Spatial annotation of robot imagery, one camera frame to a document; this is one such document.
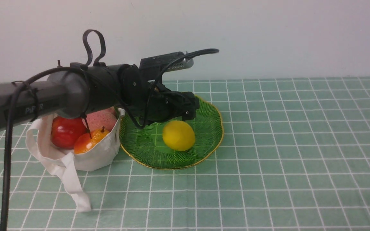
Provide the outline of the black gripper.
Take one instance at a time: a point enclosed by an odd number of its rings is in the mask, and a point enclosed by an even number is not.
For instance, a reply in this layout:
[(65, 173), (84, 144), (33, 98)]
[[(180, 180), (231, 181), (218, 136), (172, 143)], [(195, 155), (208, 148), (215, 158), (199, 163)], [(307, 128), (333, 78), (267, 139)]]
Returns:
[(161, 83), (149, 92), (153, 82), (134, 82), (125, 88), (125, 104), (139, 124), (164, 123), (180, 117), (192, 120), (200, 100), (192, 92), (171, 91)]

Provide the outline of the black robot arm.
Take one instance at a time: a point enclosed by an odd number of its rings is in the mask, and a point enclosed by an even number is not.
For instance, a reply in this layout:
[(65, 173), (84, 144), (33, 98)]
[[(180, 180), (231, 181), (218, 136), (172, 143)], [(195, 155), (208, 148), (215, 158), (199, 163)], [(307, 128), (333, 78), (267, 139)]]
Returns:
[(6, 129), (12, 96), (22, 86), (13, 112), (14, 126), (53, 113), (76, 118), (112, 106), (125, 109), (140, 126), (196, 117), (200, 102), (192, 92), (171, 91), (157, 73), (153, 79), (158, 82), (149, 82), (136, 65), (121, 64), (76, 72), (59, 67), (46, 81), (0, 84), (0, 131)]

